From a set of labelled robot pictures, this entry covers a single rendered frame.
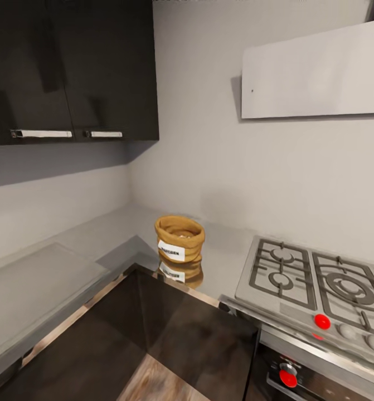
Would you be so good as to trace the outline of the popcorn bag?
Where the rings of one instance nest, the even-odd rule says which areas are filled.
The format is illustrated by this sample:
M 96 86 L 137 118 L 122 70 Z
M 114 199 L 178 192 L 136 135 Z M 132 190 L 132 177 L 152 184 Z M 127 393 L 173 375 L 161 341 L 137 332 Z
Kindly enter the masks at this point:
M 164 216 L 155 222 L 159 253 L 173 263 L 202 260 L 205 230 L 190 217 Z

